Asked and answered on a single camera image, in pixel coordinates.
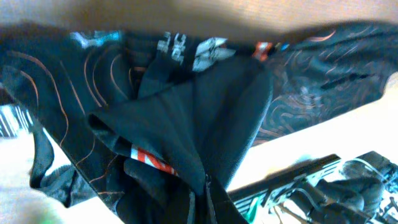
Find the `black patterned cycling jersey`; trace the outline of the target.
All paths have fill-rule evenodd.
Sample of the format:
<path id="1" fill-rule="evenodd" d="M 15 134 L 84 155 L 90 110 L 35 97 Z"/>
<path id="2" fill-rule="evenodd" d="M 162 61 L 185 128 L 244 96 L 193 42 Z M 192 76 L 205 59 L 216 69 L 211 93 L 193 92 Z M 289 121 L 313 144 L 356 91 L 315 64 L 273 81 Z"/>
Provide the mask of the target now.
<path id="1" fill-rule="evenodd" d="M 250 147 L 380 99 L 397 26 L 338 25 L 296 44 L 181 33 L 1 40 L 1 83 L 31 126 L 30 186 L 125 223 L 245 223 L 226 188 Z"/>

